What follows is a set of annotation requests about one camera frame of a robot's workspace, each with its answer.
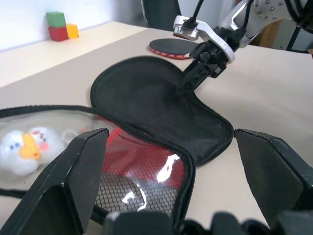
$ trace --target white plush toy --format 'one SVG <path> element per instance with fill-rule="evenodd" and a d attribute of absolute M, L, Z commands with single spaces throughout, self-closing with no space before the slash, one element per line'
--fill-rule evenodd
<path fill-rule="evenodd" d="M 2 139 L 0 168 L 24 176 L 50 163 L 64 149 L 63 141 L 51 128 L 35 127 L 27 133 L 14 130 Z"/>

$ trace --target table tennis paddle case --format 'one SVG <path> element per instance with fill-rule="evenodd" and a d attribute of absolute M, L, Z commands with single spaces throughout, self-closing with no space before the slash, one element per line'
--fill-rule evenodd
<path fill-rule="evenodd" d="M 108 128 L 102 179 L 91 218 L 102 223 L 111 211 L 155 211 L 178 223 L 187 213 L 195 167 L 220 155 L 233 138 L 231 124 L 194 92 L 175 95 L 182 78 L 182 71 L 170 62 L 135 57 L 96 78 L 90 91 L 91 108 L 42 105 L 0 110 L 0 154 L 21 157 L 24 137 L 32 136 L 39 162 L 43 161 L 35 169 L 42 170 L 49 149 L 59 154 L 80 133 Z M 7 168 L 0 170 L 0 175 L 8 180 L 1 181 L 0 195 L 22 198 L 29 186 L 12 188 L 10 180 L 16 182 L 20 177 L 27 181 L 31 174 L 16 176 L 23 172 L 10 168 L 0 156 L 0 168 L 4 165 Z"/>

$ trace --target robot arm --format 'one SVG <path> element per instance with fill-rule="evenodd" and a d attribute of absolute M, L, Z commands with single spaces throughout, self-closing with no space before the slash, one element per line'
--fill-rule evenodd
<path fill-rule="evenodd" d="M 174 21 L 175 36 L 191 41 L 200 36 L 204 41 L 192 52 L 194 61 L 183 72 L 178 94 L 194 91 L 208 76 L 218 77 L 235 60 L 234 52 L 272 22 L 292 20 L 313 33 L 313 0 L 243 0 L 214 30 L 196 20 L 202 3 L 199 0 L 193 17 L 177 16 Z"/>

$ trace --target red ping pong paddle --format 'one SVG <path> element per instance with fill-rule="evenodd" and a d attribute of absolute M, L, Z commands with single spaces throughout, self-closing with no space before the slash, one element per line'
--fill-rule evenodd
<path fill-rule="evenodd" d="M 174 38 L 156 39 L 149 43 L 149 49 L 153 53 L 172 59 L 186 59 L 190 57 L 191 51 L 197 43 Z"/>

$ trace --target table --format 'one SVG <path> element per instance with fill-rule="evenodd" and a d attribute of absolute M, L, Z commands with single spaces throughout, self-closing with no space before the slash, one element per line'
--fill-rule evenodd
<path fill-rule="evenodd" d="M 165 37 L 172 37 L 172 33 L 143 29 L 65 63 L 54 63 L 37 74 L 32 72 L 22 80 L 18 78 L 18 82 L 0 88 L 0 108 L 32 104 L 89 106 L 89 90 L 99 73 L 126 58 L 157 56 L 149 52 L 147 45 L 153 39 Z M 282 137 L 313 165 L 311 56 L 254 46 L 240 49 L 235 55 L 236 60 L 218 79 L 203 82 L 196 90 L 197 96 L 235 128 Z M 167 60 L 182 70 L 190 63 L 190 60 Z M 0 209 L 0 225 L 17 203 L 14 199 L 1 199 L 0 207 L 5 208 Z M 196 171 L 187 218 L 207 227 L 216 211 L 234 213 L 240 221 L 255 218 L 265 222 L 247 184 L 236 140 L 219 157 Z M 87 234 L 97 234 L 98 230 L 98 225 L 90 223 Z"/>

